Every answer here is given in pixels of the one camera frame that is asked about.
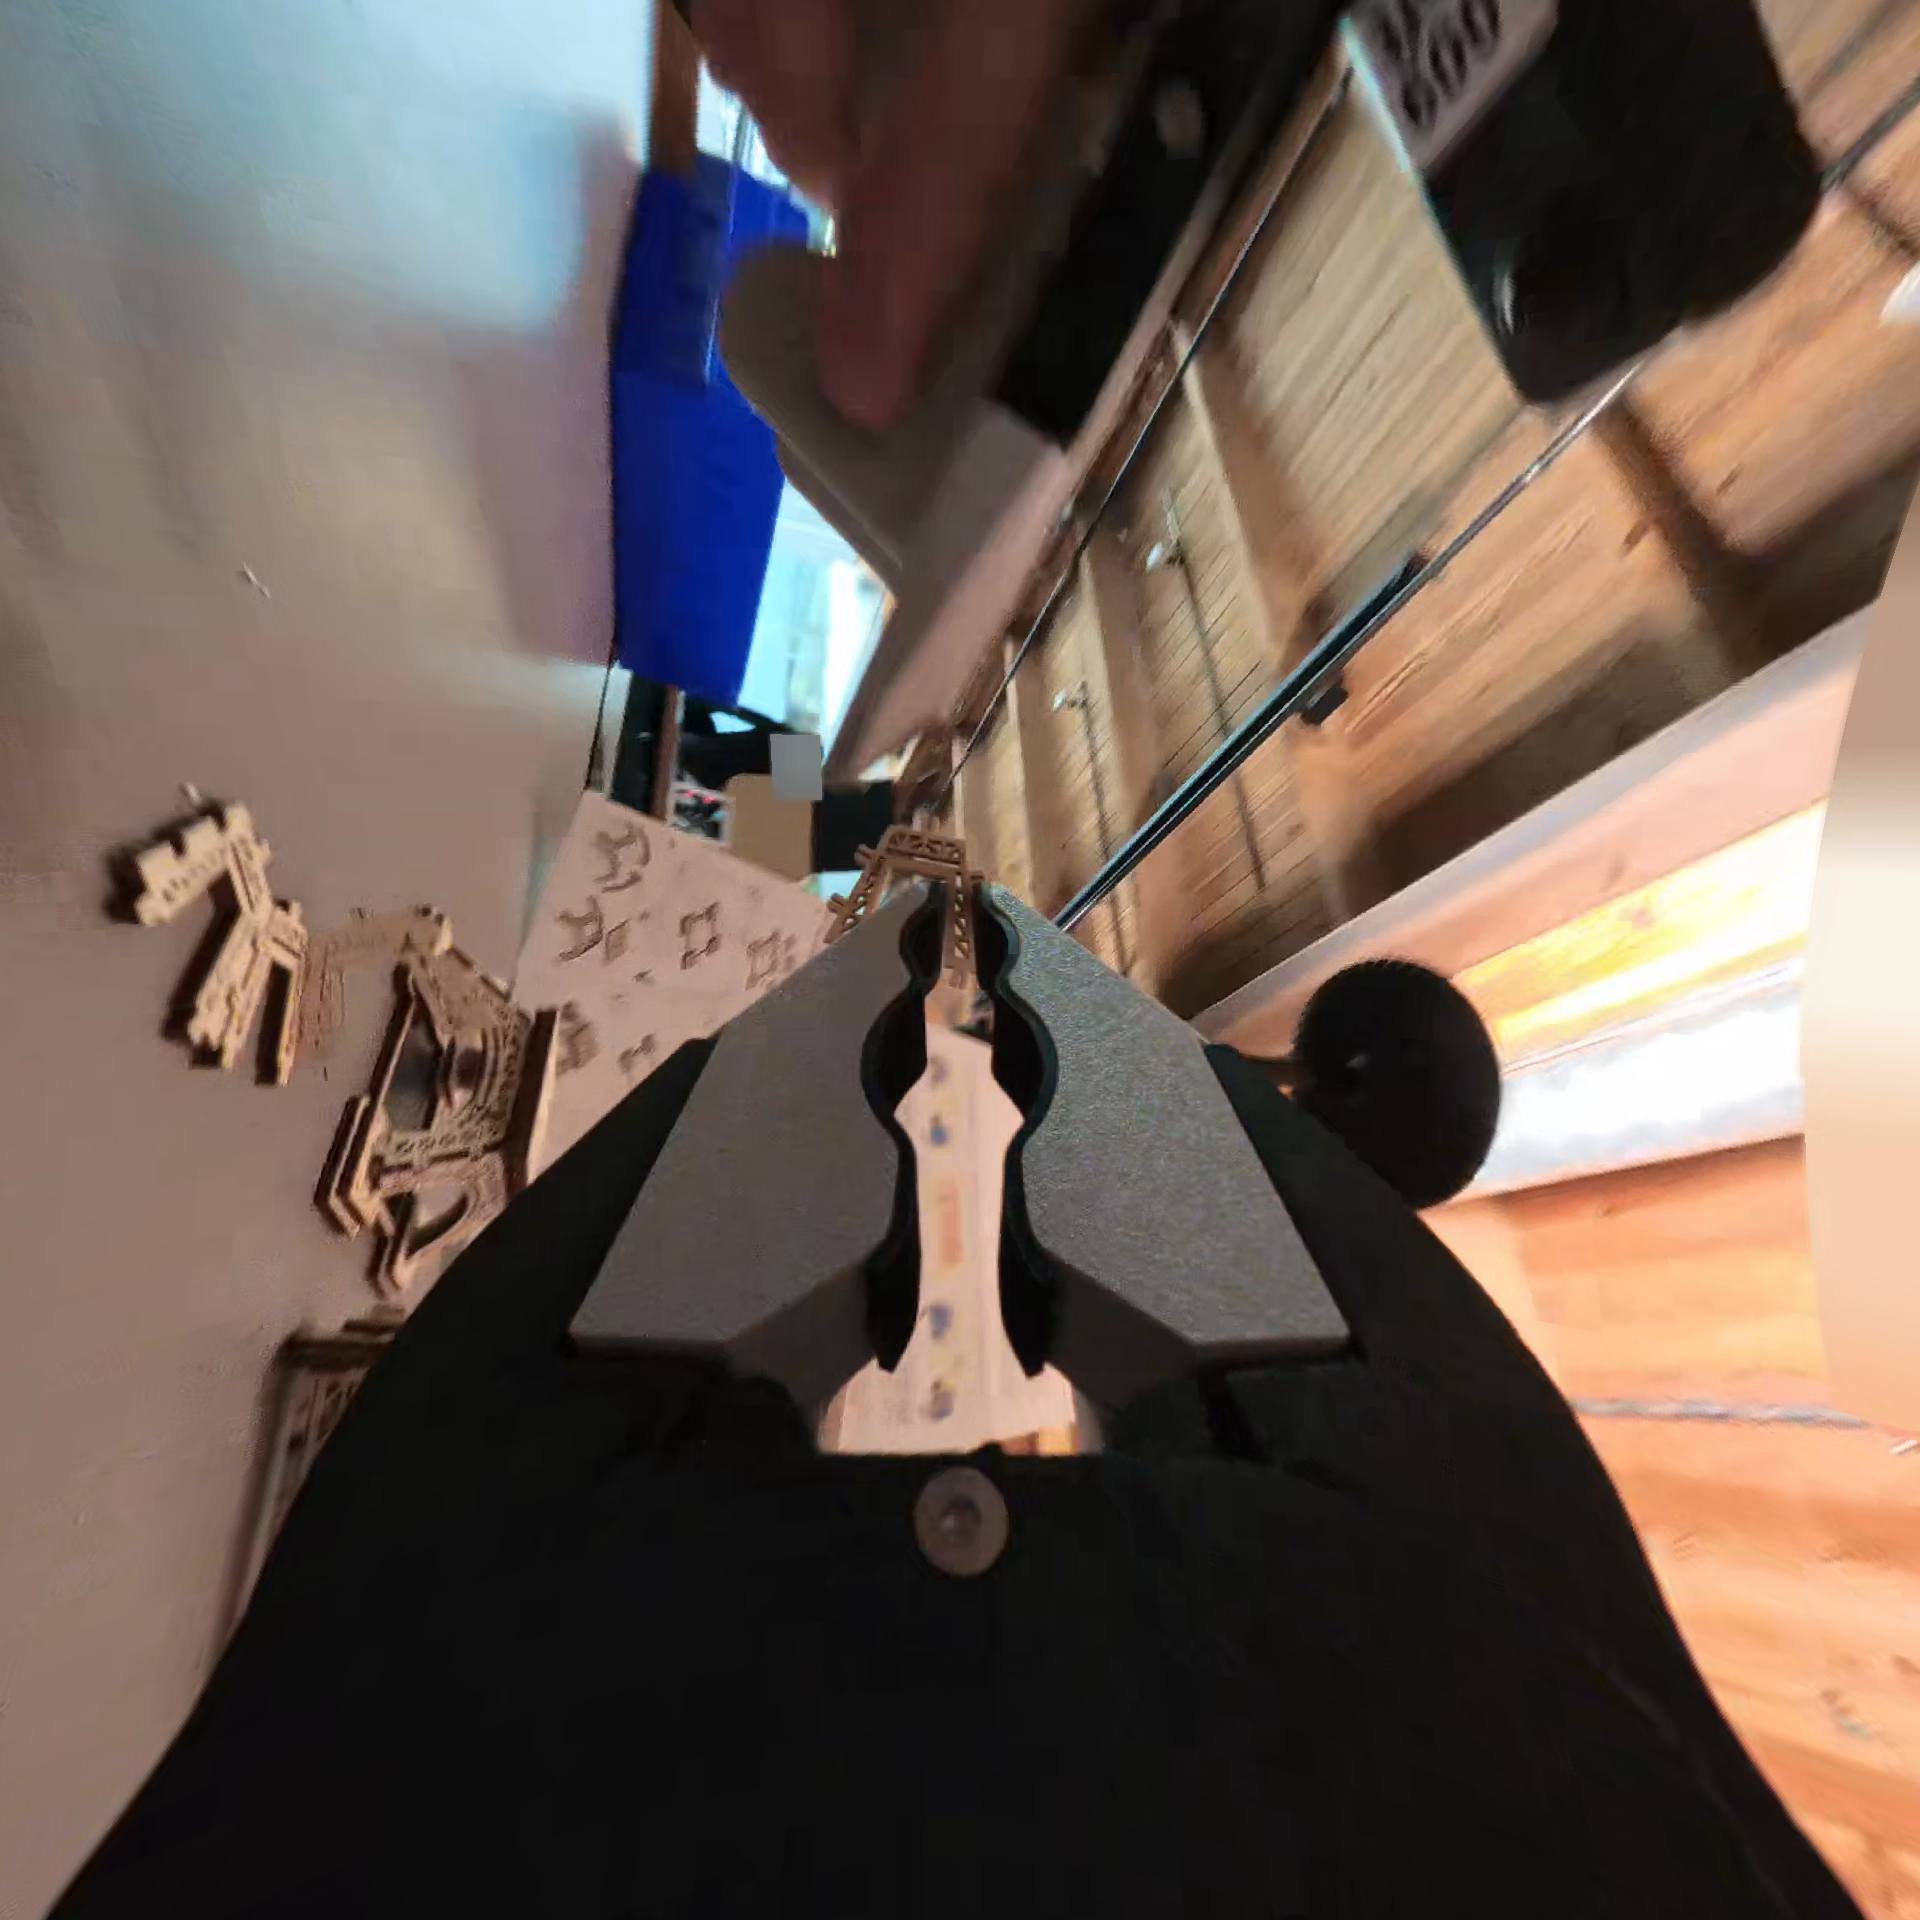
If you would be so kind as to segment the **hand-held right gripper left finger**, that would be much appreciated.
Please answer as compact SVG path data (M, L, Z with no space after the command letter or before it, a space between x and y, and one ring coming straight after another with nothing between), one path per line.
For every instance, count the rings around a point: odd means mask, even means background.
M724 1025L569 1324L594 1357L695 1361L820 1413L921 1314L917 1148L943 886L913 881Z

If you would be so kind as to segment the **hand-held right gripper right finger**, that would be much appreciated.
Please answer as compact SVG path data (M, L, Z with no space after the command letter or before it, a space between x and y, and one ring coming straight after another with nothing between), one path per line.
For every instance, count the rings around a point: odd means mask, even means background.
M978 885L1001 1157L996 1308L1023 1375L1098 1419L1190 1395L1252 1445L1234 1395L1339 1357L1351 1327L1194 1028L996 882Z

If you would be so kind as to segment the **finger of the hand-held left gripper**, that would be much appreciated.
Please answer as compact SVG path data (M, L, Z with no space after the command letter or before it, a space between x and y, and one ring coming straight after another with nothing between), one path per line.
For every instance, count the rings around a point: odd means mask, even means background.
M865 437L815 399L756 399L755 414L787 484L885 603L830 707L827 780L849 782L946 717L1004 630L1071 466L998 399L970 399L941 449L921 425Z

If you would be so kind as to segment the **wooden lattice arch piece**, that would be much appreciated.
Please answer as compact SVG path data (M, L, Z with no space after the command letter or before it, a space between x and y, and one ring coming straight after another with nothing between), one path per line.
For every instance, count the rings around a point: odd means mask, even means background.
M831 946L870 918L901 885L923 881L946 890L943 983L959 991L977 986L977 890L965 838L909 826L889 827L873 847L857 851L850 890L827 898L823 943Z

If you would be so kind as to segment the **person's left hand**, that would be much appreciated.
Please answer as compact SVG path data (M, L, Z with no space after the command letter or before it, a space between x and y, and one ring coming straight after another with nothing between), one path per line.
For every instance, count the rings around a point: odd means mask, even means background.
M1141 10L675 4L774 166L831 217L813 356L855 429L886 431L913 410L1050 116Z

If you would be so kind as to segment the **black round knob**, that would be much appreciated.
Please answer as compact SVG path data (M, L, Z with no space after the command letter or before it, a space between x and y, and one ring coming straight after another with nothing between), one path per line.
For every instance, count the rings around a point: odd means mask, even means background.
M1334 971L1302 1009L1292 1097L1413 1210L1478 1178L1502 1110L1494 1039L1445 975L1404 958Z

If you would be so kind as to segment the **paper instruction sheet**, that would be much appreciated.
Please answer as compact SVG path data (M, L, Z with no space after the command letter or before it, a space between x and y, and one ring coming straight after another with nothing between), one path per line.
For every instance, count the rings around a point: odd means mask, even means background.
M556 1011L556 1077L535 1167L548 1167L676 1047L782 986L823 943L825 901L676 827L586 796L518 948L522 1009ZM886 1374L825 1413L831 1452L1066 1453L1071 1387L1026 1375L998 1321L1001 1162L1017 1110L989 1050L929 1018L929 1070L905 1095L923 1234L919 1324Z

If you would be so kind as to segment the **blue box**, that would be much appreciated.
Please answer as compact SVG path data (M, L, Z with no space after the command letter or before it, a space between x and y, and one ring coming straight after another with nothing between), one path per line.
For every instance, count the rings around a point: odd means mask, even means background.
M718 343L748 255L809 220L780 186L697 153L639 178L609 359L615 644L637 676L815 732L831 613L857 577L795 491Z

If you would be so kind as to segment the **wooden tower base model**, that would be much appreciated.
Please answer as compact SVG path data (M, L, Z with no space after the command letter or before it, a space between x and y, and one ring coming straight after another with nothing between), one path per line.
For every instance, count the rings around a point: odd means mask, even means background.
M518 1006L441 911L358 914L308 941L292 1066L326 1059L362 974L391 987L391 1018L363 1090L343 1107L317 1210L367 1244L371 1287L398 1306L535 1180L561 1018Z

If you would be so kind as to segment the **wooden cabinet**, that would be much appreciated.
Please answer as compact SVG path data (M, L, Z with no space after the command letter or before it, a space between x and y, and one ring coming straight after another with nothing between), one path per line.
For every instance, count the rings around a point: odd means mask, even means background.
M1043 910L1089 885L1401 559L1458 556L1075 935L1197 1018L1881 590L1916 487L1918 4L1762 4L1837 166L1791 259L1598 420L1507 381L1361 90L1202 335L1175 332L1090 534L982 668L951 818Z

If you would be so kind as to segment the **white shelf board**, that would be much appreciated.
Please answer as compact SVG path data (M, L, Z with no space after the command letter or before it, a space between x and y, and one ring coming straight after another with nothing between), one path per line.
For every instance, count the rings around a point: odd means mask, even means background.
M1366 958L1455 975L1821 803L1876 603L1190 1019L1277 1052L1309 994Z

